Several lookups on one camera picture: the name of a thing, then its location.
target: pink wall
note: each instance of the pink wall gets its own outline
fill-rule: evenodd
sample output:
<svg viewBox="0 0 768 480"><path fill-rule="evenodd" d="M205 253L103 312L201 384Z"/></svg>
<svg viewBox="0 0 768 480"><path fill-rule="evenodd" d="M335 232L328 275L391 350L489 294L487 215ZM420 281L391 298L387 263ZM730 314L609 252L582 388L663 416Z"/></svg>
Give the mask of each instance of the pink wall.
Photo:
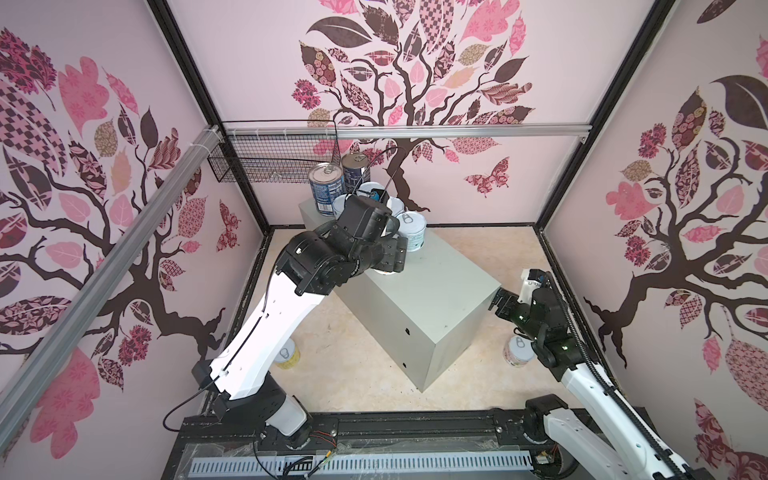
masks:
<svg viewBox="0 0 768 480"><path fill-rule="evenodd" d="M6 385L205 123L141 0L26 2L2 20ZM175 438L161 420L195 391L190 369L220 345L259 241L237 186L204 164L3 453L2 474L159 476Z"/></svg>
<svg viewBox="0 0 768 480"><path fill-rule="evenodd" d="M764 478L768 5L709 4L681 2L548 236L662 438L718 478Z"/></svg>
<svg viewBox="0 0 768 480"><path fill-rule="evenodd" d="M518 110L500 114L504 120L587 122L650 4L312 0L297 8L295 2L172 2L225 120L313 115L333 116L338 122L349 117L351 125L420 124L422 107L426 125L446 124L455 115L463 115L463 124L475 123L486 112L508 108ZM316 25L328 18L331 26ZM343 33L349 30L336 24L350 25L359 34ZM414 45L411 34L425 48L423 61L403 55L374 63L367 56L378 51L394 56L397 44L407 51ZM480 78L495 48L501 48L501 56ZM519 69L510 76L513 65ZM324 74L330 67L332 72ZM325 84L319 80L322 75ZM393 117L399 108L404 114ZM573 140L497 138L475 146L462 145L464 139L398 141L403 151L391 163L375 166L373 177L394 174L392 192L430 222L530 222L536 220ZM359 149L383 150L387 144L382 139ZM346 142L342 151L351 147ZM423 148L431 155L415 153ZM492 175L497 166L497 175ZM482 190L492 190L478 191L467 178L484 186ZM254 188L270 222L301 222L296 204L310 196L306 184L259 183Z"/></svg>

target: butterfly illustration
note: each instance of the butterfly illustration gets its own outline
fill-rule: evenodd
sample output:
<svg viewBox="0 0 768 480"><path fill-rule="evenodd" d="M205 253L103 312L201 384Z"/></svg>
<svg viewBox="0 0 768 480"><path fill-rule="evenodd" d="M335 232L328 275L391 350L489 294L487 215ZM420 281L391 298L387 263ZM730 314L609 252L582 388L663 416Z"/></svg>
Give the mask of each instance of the butterfly illustration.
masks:
<svg viewBox="0 0 768 480"><path fill-rule="evenodd" d="M225 248L234 248L237 245L237 227L240 225L240 221L235 214L230 213L230 209L224 202L219 200L219 210L221 211L221 220L224 220L224 226L226 230L219 236L219 241L216 242L216 251L220 252Z"/></svg>
<svg viewBox="0 0 768 480"><path fill-rule="evenodd" d="M508 168L509 157L506 157L502 161L498 162L495 167L493 167L493 171L487 177L485 175L470 175L464 180L468 181L471 185L477 186L478 192L483 194L485 197L488 197L488 192L493 190L494 185L496 187L504 185L509 188L509 185L507 185L509 175L504 173Z"/></svg>

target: marble-patterned floor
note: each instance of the marble-patterned floor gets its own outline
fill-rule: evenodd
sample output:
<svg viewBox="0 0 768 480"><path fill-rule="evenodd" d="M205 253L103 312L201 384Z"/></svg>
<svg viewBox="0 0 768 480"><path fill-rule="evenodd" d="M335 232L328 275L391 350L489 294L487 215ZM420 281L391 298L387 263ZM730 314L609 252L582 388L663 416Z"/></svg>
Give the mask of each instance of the marble-patterned floor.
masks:
<svg viewBox="0 0 768 480"><path fill-rule="evenodd" d="M435 228L443 240L519 291L523 268L548 270L530 227ZM265 260L253 310L263 295L266 272L299 230L277 230ZM335 293L315 308L291 336L301 360L292 369L270 371L289 395L311 412L521 409L525 400L556 393L581 404L537 360L515 368L502 356L513 325L491 312L466 351L424 393L419 392Z"/></svg>

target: wire mesh basket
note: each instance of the wire mesh basket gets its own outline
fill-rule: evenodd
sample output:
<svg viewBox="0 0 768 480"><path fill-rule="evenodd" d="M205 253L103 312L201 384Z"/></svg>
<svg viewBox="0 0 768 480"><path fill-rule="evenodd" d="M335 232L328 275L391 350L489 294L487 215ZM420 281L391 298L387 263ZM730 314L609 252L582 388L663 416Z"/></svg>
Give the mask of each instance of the wire mesh basket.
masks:
<svg viewBox="0 0 768 480"><path fill-rule="evenodd" d="M240 129L243 133L238 132L238 128L229 127L227 137L234 149L233 155L225 154L229 147L222 143L208 157L216 179L219 182L237 181L232 163L240 162L248 181L306 184L309 183L310 168L318 163L339 165L341 154L336 123L311 121L310 127L318 127L314 133L308 132L306 122L249 121L248 128Z"/></svg>

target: gray box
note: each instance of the gray box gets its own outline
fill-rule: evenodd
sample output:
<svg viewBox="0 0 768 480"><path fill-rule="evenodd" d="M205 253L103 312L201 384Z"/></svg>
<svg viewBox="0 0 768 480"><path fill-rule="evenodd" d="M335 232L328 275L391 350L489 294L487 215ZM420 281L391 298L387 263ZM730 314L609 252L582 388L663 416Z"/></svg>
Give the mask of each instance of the gray box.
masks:
<svg viewBox="0 0 768 480"><path fill-rule="evenodd" d="M311 198L299 209L310 230L333 220ZM401 273L367 270L334 292L423 392L472 343L500 285L427 229Z"/></svg>

